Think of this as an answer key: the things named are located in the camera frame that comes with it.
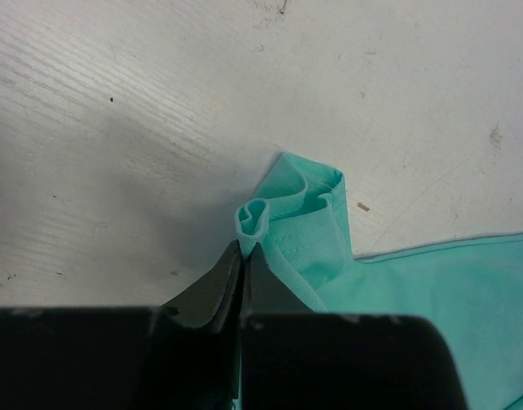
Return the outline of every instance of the tabletop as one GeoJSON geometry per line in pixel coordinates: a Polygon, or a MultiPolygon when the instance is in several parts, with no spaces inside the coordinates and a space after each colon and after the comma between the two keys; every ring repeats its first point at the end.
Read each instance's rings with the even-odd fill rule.
{"type": "Polygon", "coordinates": [[[283,151],[356,255],[523,231],[523,0],[0,0],[0,305],[165,302],[283,151]]]}

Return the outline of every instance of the wood grain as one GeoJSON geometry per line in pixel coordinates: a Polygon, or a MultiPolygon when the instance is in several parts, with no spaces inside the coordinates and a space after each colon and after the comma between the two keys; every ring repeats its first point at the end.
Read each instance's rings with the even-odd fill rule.
{"type": "Polygon", "coordinates": [[[0,305],[166,301],[282,150],[358,255],[523,231],[523,1],[0,0],[0,305]]]}

